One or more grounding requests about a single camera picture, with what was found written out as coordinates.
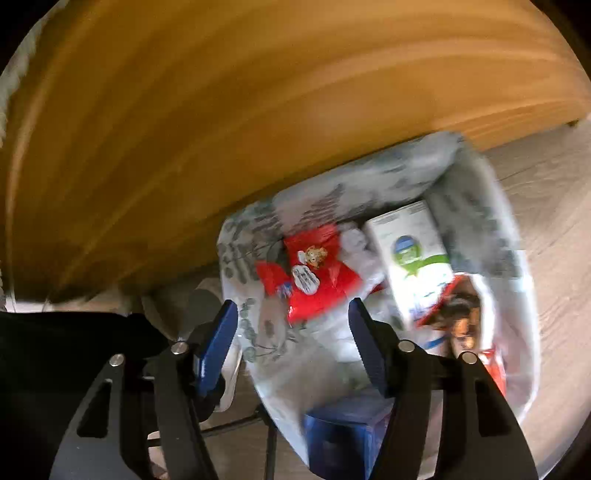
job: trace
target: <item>milk carton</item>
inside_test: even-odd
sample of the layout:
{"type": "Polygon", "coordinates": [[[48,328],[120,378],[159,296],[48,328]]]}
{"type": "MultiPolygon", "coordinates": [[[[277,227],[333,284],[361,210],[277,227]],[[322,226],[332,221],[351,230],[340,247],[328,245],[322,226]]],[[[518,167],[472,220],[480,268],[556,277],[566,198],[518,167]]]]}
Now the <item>milk carton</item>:
{"type": "Polygon", "coordinates": [[[366,233],[387,269],[407,329],[437,303],[453,271],[424,201],[373,218],[366,233]]]}

